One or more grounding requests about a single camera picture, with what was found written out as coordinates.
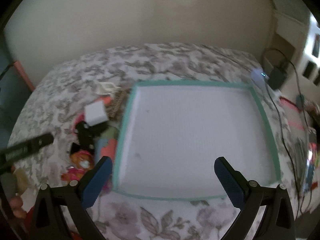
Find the person left hand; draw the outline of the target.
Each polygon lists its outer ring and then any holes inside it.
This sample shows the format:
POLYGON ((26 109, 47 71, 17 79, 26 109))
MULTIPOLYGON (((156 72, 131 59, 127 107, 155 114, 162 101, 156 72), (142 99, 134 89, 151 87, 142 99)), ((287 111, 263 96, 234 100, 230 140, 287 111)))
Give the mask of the person left hand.
POLYGON ((9 205, 12 209, 12 212, 16 218, 25 219, 27 213, 23 210, 23 200, 20 196, 14 196, 9 200, 9 205))

